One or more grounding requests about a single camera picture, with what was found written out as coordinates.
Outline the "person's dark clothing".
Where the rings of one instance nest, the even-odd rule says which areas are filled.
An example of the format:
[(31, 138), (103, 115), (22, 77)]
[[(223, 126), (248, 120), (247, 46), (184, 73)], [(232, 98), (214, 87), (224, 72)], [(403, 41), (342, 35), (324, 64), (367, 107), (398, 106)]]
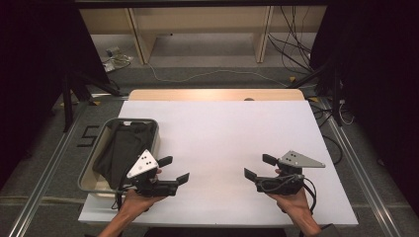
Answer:
[(153, 227), (143, 237), (288, 237), (283, 228)]

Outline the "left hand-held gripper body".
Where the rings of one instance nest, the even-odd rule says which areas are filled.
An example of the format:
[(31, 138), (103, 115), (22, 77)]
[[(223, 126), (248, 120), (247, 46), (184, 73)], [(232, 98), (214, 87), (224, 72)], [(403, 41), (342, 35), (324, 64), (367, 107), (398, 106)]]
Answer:
[(179, 187), (177, 181), (158, 180), (157, 171), (160, 168), (158, 160), (145, 149), (127, 171), (126, 177), (136, 188), (136, 192), (143, 197), (173, 197), (177, 193)]

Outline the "light wooden desk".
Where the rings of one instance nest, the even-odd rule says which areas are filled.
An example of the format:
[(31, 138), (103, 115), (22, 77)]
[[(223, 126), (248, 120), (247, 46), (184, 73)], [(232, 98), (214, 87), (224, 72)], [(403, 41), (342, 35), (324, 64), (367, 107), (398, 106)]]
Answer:
[(131, 35), (142, 64), (149, 61), (163, 34), (235, 33), (252, 36), (255, 59), (264, 61), (269, 33), (283, 33), (291, 23), (303, 33), (319, 30), (324, 6), (180, 7), (82, 9), (92, 35)]

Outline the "light wooden table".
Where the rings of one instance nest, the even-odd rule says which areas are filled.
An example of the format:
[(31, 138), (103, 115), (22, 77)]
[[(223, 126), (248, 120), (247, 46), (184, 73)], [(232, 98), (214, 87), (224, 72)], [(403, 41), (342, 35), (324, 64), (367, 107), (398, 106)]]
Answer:
[(137, 89), (130, 101), (303, 101), (299, 89)]

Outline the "black curtain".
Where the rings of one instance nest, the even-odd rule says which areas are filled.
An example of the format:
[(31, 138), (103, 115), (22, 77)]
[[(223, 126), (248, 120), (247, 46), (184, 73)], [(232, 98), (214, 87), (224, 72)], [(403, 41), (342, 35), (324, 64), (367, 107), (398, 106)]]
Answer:
[(419, 0), (329, 0), (310, 65), (343, 45), (343, 94), (404, 197), (419, 214)]
[(71, 72), (109, 82), (75, 0), (0, 0), (0, 189)]

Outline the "black tripod stand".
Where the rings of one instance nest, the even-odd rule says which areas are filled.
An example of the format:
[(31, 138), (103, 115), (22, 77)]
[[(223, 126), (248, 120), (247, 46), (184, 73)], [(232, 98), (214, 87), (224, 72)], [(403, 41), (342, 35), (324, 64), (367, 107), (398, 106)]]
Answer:
[(332, 109), (331, 115), (339, 126), (342, 125), (342, 120), (339, 115), (340, 108), (340, 96), (341, 96), (341, 64), (337, 62), (336, 59), (328, 59), (323, 65), (315, 69), (313, 72), (303, 77), (302, 79), (293, 82), (288, 89), (297, 89), (302, 85), (310, 82), (311, 80), (317, 78), (318, 83), (316, 86), (317, 93), (322, 93), (327, 91), (327, 86), (332, 93)]
[(125, 95), (120, 90), (114, 89), (110, 85), (100, 82), (85, 73), (78, 71), (67, 72), (62, 79), (62, 97), (65, 114), (64, 132), (70, 129), (74, 121), (71, 94), (74, 94), (80, 102), (89, 102), (92, 99), (92, 94), (87, 88), (88, 85), (93, 85), (116, 97)]

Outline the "white table cover board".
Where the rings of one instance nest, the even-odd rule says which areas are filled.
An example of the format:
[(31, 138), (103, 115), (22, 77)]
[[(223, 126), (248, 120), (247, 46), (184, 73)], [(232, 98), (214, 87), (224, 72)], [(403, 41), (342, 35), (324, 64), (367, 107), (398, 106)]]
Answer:
[(127, 101), (123, 118), (154, 119), (161, 157), (170, 156), (163, 180), (189, 174), (173, 197), (136, 219), (143, 226), (285, 227), (290, 219), (244, 176), (251, 170), (272, 177), (270, 154), (296, 151), (321, 162), (304, 175), (314, 183), (320, 224), (358, 223), (306, 101), (158, 102)]

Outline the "aluminium floor rail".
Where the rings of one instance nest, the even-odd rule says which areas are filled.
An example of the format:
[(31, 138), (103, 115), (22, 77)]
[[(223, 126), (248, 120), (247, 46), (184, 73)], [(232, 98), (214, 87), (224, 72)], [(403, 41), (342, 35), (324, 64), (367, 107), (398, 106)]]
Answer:
[(70, 127), (63, 133), (61, 136), (52, 156), (50, 157), (45, 169), (42, 172), (42, 175), (37, 182), (34, 190), (29, 196), (28, 200), (25, 202), (24, 207), (22, 208), (20, 214), (18, 215), (14, 225), (12, 226), (11, 231), (8, 234), (8, 237), (24, 237), (28, 228), (31, 225), (31, 222), (42, 202), (42, 198), (46, 193), (51, 180), (56, 173), (56, 170), (67, 151), (69, 143), (74, 136), (75, 130), (78, 126), (80, 118), (85, 113), (88, 107), (87, 102), (80, 102), (75, 109), (73, 123)]
[(328, 121), (330, 127), (336, 136), (339, 144), (343, 148), (343, 153), (347, 157), (347, 162), (351, 167), (355, 178), (357, 179), (363, 194), (369, 204), (370, 209), (374, 213), (374, 216), (384, 234), (385, 237), (402, 237), (401, 231), (398, 228), (394, 218), (390, 211), (385, 206), (382, 198), (377, 192), (372, 179), (368, 175), (366, 169), (362, 165), (358, 154), (353, 148), (347, 134), (345, 133), (342, 126), (338, 125), (335, 118)]

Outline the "person's right hand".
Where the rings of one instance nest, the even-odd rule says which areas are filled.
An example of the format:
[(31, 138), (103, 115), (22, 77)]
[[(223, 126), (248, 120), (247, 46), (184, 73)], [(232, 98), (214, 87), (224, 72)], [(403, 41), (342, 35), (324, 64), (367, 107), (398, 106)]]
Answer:
[(277, 206), (290, 217), (296, 226), (300, 220), (314, 219), (310, 212), (304, 189), (300, 189), (295, 195), (269, 194), (269, 197), (277, 202)]

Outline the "person's left hand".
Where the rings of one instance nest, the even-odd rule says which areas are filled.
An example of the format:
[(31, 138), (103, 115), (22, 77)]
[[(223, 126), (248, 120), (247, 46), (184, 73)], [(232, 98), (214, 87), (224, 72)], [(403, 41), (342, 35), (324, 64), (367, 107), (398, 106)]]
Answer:
[(124, 203), (120, 209), (120, 214), (136, 218), (149, 210), (155, 203), (163, 199), (164, 197), (143, 197), (138, 195), (134, 190), (128, 190)]

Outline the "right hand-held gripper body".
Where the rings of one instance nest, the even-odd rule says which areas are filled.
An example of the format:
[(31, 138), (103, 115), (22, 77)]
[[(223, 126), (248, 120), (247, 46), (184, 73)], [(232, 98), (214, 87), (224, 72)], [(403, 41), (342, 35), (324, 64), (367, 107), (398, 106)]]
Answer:
[(255, 182), (259, 193), (295, 195), (304, 185), (303, 168), (325, 168), (326, 165), (295, 151), (289, 151), (278, 159), (280, 170), (277, 177), (258, 177)]

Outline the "dark grey garment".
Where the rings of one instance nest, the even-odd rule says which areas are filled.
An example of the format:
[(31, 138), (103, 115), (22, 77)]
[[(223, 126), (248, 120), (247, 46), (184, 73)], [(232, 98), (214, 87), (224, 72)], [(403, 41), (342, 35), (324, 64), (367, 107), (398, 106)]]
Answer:
[(132, 121), (129, 125), (120, 119), (113, 119), (107, 124), (110, 137), (105, 148), (94, 162), (93, 170), (102, 175), (112, 190), (126, 183), (126, 171), (145, 149), (152, 148), (157, 130), (155, 121)]

